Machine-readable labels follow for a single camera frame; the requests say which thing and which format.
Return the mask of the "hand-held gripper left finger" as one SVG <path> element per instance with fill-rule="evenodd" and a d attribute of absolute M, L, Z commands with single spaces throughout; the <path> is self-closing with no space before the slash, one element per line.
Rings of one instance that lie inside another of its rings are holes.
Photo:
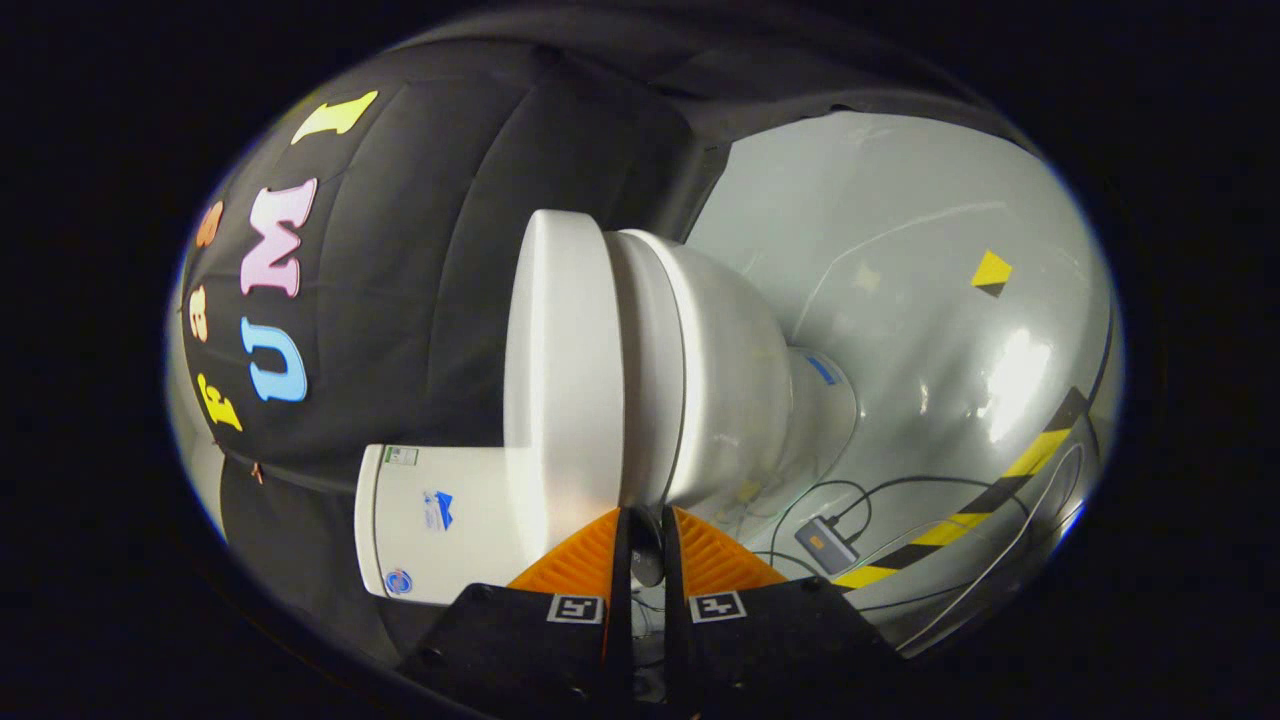
<path fill-rule="evenodd" d="M 484 719 L 626 716 L 632 525 L 612 509 L 512 582 L 467 585 L 399 673 Z"/>

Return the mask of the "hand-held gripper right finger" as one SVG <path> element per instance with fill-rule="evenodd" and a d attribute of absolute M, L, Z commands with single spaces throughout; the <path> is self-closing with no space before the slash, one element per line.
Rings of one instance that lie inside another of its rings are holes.
<path fill-rule="evenodd" d="M 667 506 L 667 705 L 676 719 L 833 719 L 892 688 L 905 659 L 831 582 L 788 579 Z"/>

